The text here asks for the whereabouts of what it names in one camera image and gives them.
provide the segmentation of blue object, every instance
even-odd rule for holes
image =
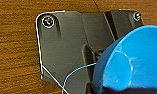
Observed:
[[[157,26],[139,27],[115,41],[95,66],[93,84],[116,91],[157,89]]]

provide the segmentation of screw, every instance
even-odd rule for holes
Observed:
[[[139,21],[141,19],[141,14],[138,12],[133,13],[133,19]]]
[[[42,19],[42,24],[43,26],[45,26],[46,28],[51,28],[54,25],[54,19],[51,16],[45,16]]]

